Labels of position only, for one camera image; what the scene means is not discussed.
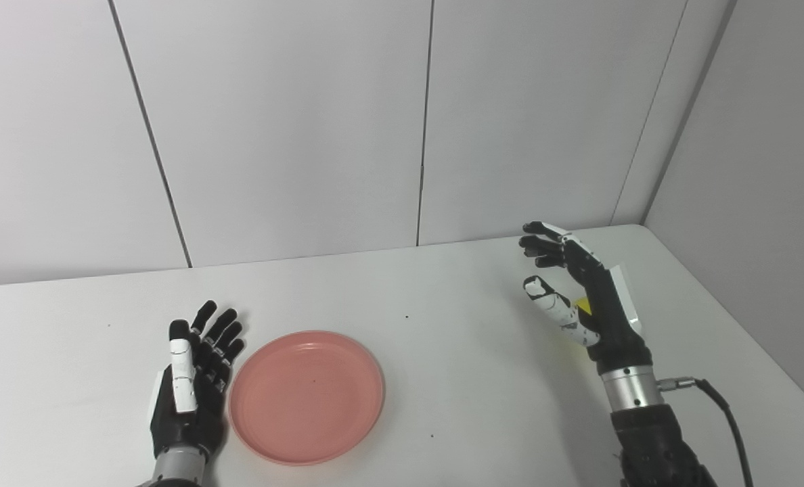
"robotic finger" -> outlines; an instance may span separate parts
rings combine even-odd
[[[523,283],[526,294],[535,302],[550,320],[555,321],[565,335],[582,346],[591,346],[600,341],[600,333],[595,332],[594,320],[585,309],[571,305],[570,300],[560,295],[550,284],[538,275],[532,275]]]

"fingertip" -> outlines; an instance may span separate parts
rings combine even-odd
[[[228,346],[227,351],[225,352],[225,360],[232,363],[235,358],[245,349],[245,342],[241,339],[233,340],[230,346]]]
[[[186,320],[173,320],[169,331],[170,340],[188,339],[189,327]]]

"robotic hand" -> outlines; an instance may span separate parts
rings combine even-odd
[[[217,306],[208,301],[192,326],[176,320],[170,327],[171,364],[161,377],[150,431],[155,472],[149,487],[199,487],[204,466],[225,435],[222,422],[231,364],[244,343],[237,311],[227,309],[204,333]]]
[[[607,269],[579,238],[556,226],[531,222],[522,230],[529,235],[520,247],[535,266],[566,268],[585,289],[587,301],[572,306],[537,275],[523,283],[529,298],[597,364],[622,446],[622,487],[714,487],[661,396],[621,268]]]

